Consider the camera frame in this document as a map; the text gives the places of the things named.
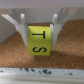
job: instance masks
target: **corkboard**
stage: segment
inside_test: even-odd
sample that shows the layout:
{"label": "corkboard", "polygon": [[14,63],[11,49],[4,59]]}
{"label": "corkboard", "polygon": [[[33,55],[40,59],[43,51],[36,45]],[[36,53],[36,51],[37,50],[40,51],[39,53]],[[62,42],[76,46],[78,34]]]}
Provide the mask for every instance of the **corkboard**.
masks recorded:
{"label": "corkboard", "polygon": [[84,20],[64,25],[50,56],[30,56],[21,35],[16,33],[0,45],[0,67],[84,69]]}

